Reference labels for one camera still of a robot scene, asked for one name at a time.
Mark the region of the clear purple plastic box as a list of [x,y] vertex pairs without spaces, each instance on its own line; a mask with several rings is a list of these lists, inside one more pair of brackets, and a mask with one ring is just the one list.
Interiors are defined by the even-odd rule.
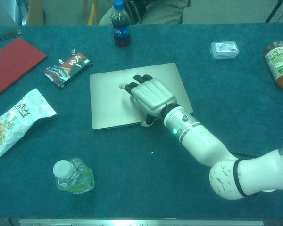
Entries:
[[214,59],[232,59],[240,53],[235,41],[212,42],[209,51]]

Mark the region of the cola bottle blue cap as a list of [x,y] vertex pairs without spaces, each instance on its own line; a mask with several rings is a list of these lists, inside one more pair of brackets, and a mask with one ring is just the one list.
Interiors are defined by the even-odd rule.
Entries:
[[130,45],[129,15],[125,10],[123,0],[115,0],[111,14],[115,44],[119,47]]

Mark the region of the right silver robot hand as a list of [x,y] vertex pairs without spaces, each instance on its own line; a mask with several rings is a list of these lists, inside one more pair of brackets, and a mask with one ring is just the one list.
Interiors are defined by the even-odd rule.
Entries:
[[149,127],[156,118],[162,118],[165,110],[178,106],[175,94],[159,79],[148,74],[135,75],[135,82],[121,83],[119,88],[127,91],[145,110],[147,116],[141,123],[143,127]]

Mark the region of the palace print book box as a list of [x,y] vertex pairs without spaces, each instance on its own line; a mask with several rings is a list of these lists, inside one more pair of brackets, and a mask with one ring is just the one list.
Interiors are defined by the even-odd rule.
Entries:
[[58,62],[58,66],[47,67],[43,74],[61,89],[93,65],[88,57],[76,49],[71,50],[71,57],[68,60],[59,59]]

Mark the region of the red hardcover notebook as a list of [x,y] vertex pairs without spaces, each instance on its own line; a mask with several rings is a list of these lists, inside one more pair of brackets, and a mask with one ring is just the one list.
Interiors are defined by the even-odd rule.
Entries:
[[46,57],[22,38],[0,49],[0,95]]

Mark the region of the brown tea bottle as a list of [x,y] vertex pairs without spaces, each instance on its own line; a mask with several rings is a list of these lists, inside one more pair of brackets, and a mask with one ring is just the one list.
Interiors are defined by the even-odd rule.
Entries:
[[283,89],[283,41],[276,41],[268,45],[263,55],[274,81]]

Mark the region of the wooden panel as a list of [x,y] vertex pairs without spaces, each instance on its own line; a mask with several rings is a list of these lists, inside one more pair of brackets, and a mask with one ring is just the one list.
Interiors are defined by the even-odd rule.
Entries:
[[28,5],[27,26],[42,26],[46,24],[44,0],[25,0]]

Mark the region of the seated person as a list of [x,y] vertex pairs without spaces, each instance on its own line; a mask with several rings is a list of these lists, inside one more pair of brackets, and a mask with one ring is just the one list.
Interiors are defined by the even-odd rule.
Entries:
[[134,24],[181,24],[183,12],[191,0],[122,0]]

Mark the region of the aluminium rail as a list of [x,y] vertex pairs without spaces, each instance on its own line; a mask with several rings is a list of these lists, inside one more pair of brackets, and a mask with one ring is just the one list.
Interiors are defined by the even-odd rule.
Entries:
[[260,220],[20,219],[20,226],[265,226]]

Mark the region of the black tripod leg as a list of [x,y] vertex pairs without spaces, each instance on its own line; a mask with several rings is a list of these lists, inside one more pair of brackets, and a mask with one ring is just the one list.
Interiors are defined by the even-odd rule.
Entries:
[[274,17],[275,13],[279,9],[279,7],[283,4],[283,0],[277,0],[276,6],[273,8],[272,12],[269,14],[268,18],[266,19],[265,23],[269,23],[271,19]]

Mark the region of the teal table cloth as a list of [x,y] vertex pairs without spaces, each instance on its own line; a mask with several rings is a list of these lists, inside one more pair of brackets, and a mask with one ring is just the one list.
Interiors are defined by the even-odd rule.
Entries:
[[[38,120],[0,158],[0,217],[20,218],[283,218],[283,191],[228,201],[210,186],[199,164],[164,128],[133,125],[94,131],[92,73],[174,62],[194,116],[235,153],[262,156],[283,147],[283,89],[264,61],[264,49],[283,41],[283,23],[137,25],[119,48],[111,26],[27,26],[21,37],[47,59],[0,95],[0,116],[38,89],[56,115]],[[212,42],[235,41],[240,53],[214,59]],[[71,50],[93,65],[63,89],[43,71]],[[59,190],[57,161],[80,158],[95,188]]]

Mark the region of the white peanut snack bag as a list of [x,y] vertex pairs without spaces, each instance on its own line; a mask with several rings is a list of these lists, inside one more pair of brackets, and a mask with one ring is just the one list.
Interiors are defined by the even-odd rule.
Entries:
[[37,120],[55,114],[56,111],[38,89],[29,91],[0,116],[0,157],[21,139]]

